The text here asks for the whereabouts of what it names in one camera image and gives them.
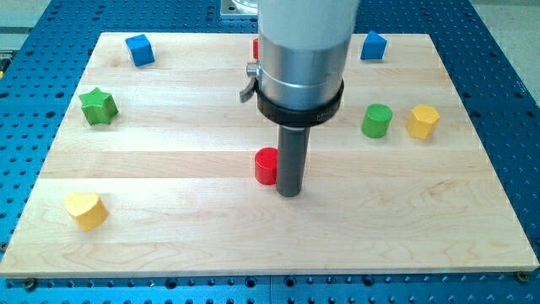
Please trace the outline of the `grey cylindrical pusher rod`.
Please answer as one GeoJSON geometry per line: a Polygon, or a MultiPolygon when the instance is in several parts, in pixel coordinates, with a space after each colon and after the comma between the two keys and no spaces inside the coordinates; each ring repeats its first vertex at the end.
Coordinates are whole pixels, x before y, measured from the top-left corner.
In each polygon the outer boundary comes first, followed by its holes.
{"type": "Polygon", "coordinates": [[[280,126],[276,188],[284,197],[295,197],[302,189],[309,128],[280,126]]]}

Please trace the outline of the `black clamp ring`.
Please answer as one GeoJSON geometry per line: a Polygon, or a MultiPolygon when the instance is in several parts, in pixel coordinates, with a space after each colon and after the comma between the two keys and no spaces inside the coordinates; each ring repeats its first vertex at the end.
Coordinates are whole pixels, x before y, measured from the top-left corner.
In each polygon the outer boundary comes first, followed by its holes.
{"type": "Polygon", "coordinates": [[[295,110],[280,106],[268,99],[258,88],[258,80],[255,81],[259,112],[270,121],[290,128],[311,128],[330,120],[338,112],[343,91],[344,81],[342,80],[338,92],[328,102],[307,110],[295,110]]]}

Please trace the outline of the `red block behind arm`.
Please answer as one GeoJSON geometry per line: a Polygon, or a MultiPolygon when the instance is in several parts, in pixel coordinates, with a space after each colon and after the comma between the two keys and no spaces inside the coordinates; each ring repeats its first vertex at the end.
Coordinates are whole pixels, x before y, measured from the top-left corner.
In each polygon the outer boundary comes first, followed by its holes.
{"type": "Polygon", "coordinates": [[[259,59],[259,39],[258,38],[252,41],[252,55],[254,59],[256,60],[259,59]]]}

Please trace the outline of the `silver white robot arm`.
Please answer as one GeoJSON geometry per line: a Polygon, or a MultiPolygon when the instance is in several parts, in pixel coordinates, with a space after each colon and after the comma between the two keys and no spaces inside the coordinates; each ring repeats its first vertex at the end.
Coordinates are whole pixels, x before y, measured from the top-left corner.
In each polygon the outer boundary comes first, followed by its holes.
{"type": "Polygon", "coordinates": [[[264,0],[257,4],[258,51],[246,66],[240,101],[278,124],[277,191],[301,192],[312,127],[331,119],[344,91],[343,71],[359,0],[264,0]]]}

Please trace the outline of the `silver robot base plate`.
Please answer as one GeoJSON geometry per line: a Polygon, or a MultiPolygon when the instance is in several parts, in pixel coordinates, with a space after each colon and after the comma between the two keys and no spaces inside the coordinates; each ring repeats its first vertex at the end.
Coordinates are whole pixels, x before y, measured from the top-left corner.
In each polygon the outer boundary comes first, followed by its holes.
{"type": "Polygon", "coordinates": [[[221,16],[257,15],[257,0],[220,0],[221,16]]]}

